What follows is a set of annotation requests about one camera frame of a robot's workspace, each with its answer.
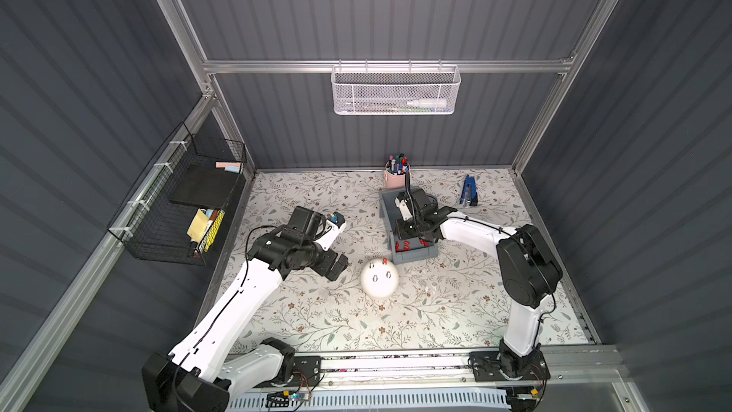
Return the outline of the grey plastic parts bin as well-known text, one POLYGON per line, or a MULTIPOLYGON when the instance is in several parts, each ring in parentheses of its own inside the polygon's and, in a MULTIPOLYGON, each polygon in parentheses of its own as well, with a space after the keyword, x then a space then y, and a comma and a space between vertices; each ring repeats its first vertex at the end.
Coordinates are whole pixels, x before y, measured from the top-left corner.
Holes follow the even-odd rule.
POLYGON ((383 190, 379 192, 380 216, 383 221, 387 246, 392 254, 392 262, 396 265, 415 261, 425 261, 438 256, 438 246, 419 238, 402 240, 396 233, 397 222, 402 220, 398 209, 397 198, 402 188, 383 190))

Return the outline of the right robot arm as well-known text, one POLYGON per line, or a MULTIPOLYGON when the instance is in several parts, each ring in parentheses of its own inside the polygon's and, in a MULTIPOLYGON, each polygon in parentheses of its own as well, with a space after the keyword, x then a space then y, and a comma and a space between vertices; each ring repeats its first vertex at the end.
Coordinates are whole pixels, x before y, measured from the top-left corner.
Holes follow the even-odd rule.
POLYGON ((429 243, 459 242, 499 261, 503 288, 512 301, 499 342, 499 372, 509 381, 526 376, 548 381, 539 330, 544 317, 557 310, 555 293, 563 272, 541 231, 531 224, 495 225, 440 206, 424 190, 411 186, 410 172, 404 174, 404 191, 395 204, 401 213, 396 223, 399 236, 429 243))

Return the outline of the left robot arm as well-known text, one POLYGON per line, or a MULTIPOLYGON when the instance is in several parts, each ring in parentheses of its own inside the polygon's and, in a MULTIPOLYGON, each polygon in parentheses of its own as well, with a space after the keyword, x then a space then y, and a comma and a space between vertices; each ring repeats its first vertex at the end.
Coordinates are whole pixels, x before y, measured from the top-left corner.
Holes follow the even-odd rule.
POLYGON ((275 338, 234 360, 228 355, 257 310, 288 276, 311 269, 330 282, 347 268, 332 246, 346 227, 343 214, 297 206, 288 222, 263 226, 238 275, 196 327, 167 354, 141 369, 152 411, 223 411, 230 400, 262 385, 287 385, 295 349, 275 338))

